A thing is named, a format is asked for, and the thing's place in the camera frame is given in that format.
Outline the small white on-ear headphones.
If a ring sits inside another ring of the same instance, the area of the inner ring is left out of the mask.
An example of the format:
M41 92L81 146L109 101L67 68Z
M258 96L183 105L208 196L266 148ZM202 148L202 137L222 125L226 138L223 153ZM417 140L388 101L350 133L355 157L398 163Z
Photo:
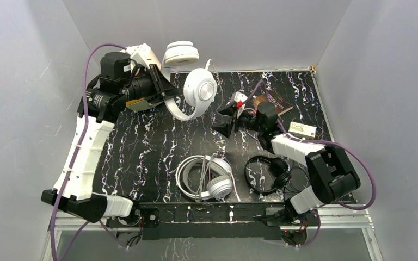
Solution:
M193 46L191 41L172 42L167 45L161 61L161 73L165 79L169 80L172 67L192 64L198 60L198 49ZM183 95L185 102L194 107L191 115L183 113L173 98L164 100L165 106L177 120L189 121L201 117L214 101L218 85L208 70L210 62L210 60L207 61L205 68L193 69L185 80Z

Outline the large white over-ear headphones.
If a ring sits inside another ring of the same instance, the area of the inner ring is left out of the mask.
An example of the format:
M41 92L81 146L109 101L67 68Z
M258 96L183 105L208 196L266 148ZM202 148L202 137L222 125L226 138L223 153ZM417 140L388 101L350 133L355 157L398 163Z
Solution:
M193 190L189 185L189 174L196 166L200 166L201 171L198 188ZM223 202L232 192L237 201L241 202L232 167L221 158L209 155L190 156L179 163L175 180L180 191L196 202L212 199Z

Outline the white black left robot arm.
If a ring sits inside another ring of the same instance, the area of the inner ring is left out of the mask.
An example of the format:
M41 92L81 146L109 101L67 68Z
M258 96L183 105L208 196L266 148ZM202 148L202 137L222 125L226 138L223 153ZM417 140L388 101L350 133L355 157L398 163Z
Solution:
M119 218L135 226L141 218L139 204L128 196L93 192L93 182L103 147L118 117L130 100L157 103L179 94L170 82L170 68L126 52L109 52L100 62L100 74L86 83L77 110L75 136L55 185L41 194L58 211L96 223Z

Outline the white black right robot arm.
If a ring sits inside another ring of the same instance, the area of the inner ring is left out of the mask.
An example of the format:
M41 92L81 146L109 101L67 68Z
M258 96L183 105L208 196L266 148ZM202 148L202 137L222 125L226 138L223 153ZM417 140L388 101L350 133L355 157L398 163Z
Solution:
M232 102L219 114L228 120L212 129L229 138L240 128L256 131L261 147L276 156L287 157L304 165L309 175L309 186L286 199L283 210L275 216L299 225L314 209L331 204L360 188L359 176L344 149L326 140L301 140L284 133L278 124L278 114L271 102L261 102L255 114Z

